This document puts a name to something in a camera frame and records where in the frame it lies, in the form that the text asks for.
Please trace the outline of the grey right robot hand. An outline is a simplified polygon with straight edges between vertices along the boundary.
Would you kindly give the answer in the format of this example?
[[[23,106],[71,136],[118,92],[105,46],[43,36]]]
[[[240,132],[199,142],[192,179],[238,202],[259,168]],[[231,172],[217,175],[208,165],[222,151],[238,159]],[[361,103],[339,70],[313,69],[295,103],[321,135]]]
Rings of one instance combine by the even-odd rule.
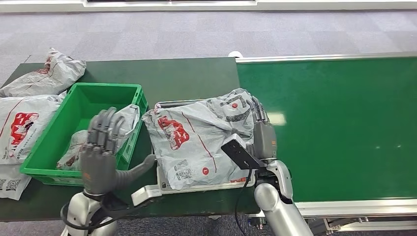
[[[251,154],[266,164],[277,159],[276,132],[267,112],[258,98],[252,96],[246,101],[254,119],[253,144]]]

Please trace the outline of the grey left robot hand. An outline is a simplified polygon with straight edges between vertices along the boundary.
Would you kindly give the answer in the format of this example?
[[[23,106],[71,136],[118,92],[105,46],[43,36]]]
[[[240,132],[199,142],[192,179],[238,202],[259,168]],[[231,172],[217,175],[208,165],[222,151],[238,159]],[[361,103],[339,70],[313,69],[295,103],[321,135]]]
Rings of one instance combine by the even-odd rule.
[[[101,110],[90,120],[87,140],[79,154],[86,194],[101,196],[127,187],[154,165],[155,155],[149,154],[131,170],[117,169],[117,144],[125,122],[124,116],[116,115],[115,107]]]

